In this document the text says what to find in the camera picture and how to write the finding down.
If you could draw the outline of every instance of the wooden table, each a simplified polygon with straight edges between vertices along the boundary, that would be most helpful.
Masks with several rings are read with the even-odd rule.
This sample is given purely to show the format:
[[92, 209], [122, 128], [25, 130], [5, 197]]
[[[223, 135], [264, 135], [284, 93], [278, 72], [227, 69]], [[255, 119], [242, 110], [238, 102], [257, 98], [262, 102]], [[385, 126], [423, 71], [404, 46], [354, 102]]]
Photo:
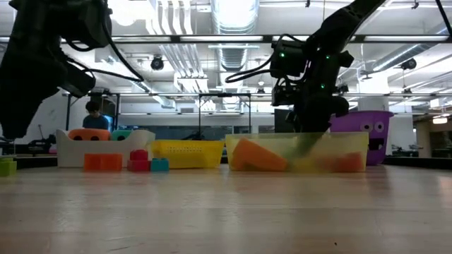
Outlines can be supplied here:
[[452, 172], [0, 179], [0, 253], [452, 253]]

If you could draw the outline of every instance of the orange foam block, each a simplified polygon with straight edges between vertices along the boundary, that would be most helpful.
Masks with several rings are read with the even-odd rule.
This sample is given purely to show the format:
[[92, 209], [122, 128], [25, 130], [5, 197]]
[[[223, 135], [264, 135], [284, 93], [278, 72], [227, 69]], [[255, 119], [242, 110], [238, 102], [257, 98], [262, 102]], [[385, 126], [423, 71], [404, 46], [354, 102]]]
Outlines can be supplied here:
[[338, 173], [364, 171], [364, 162], [361, 154], [359, 152], [353, 152], [337, 159], [333, 170]]
[[240, 139], [233, 156], [232, 165], [238, 171], [246, 170], [247, 166], [261, 171], [284, 171], [287, 168], [286, 159], [246, 138]]
[[85, 154], [83, 169], [85, 171], [121, 171], [122, 154]]

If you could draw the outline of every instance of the ceiling camera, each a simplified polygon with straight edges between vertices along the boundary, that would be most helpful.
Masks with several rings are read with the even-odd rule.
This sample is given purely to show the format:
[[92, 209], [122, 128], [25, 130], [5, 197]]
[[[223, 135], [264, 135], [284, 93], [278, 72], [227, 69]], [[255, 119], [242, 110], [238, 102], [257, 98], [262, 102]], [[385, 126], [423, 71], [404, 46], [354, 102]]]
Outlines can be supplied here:
[[162, 56], [160, 55], [155, 55], [153, 61], [150, 63], [150, 67], [154, 70], [154, 71], [161, 71], [163, 69], [163, 60], [162, 60]]
[[412, 70], [412, 69], [416, 68], [416, 66], [417, 66], [417, 62], [414, 59], [410, 59], [410, 60], [402, 63], [402, 65], [400, 65], [400, 67], [403, 70]]

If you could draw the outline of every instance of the purple monster toy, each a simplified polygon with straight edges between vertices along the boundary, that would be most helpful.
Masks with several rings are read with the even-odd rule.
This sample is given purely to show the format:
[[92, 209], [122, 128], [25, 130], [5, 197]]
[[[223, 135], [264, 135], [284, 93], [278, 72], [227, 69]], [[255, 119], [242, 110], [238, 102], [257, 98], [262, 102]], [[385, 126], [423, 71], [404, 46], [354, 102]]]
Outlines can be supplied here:
[[347, 116], [331, 118], [331, 132], [366, 131], [369, 133], [367, 165], [383, 162], [386, 156], [389, 119], [394, 116], [389, 111], [355, 111]]

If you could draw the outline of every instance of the metal pole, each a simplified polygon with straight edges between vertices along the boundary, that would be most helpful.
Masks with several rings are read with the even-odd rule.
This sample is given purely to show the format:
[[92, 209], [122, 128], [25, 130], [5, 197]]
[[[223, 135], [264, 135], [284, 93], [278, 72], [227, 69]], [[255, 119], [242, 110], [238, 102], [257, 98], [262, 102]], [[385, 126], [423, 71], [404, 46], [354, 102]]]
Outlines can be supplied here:
[[201, 98], [203, 95], [199, 95], [199, 105], [198, 105], [198, 134], [201, 139]]
[[116, 111], [114, 113], [114, 125], [113, 125], [113, 131], [118, 129], [118, 122], [119, 122], [119, 107], [121, 104], [121, 95], [116, 94]]
[[66, 131], [69, 131], [69, 117], [71, 115], [71, 98], [72, 95], [68, 95], [68, 105], [66, 108]]
[[441, 16], [444, 19], [444, 25], [446, 25], [449, 35], [452, 35], [451, 24], [449, 23], [449, 19], [447, 18], [446, 12], [444, 11], [443, 4], [441, 3], [440, 0], [436, 0], [436, 5], [438, 6], [439, 12], [441, 13]]
[[253, 133], [253, 130], [251, 129], [251, 95], [248, 95], [248, 99], [249, 99], [249, 103], [248, 103], [248, 107], [249, 107], [249, 119], [248, 119], [248, 125], [249, 125], [249, 134]]

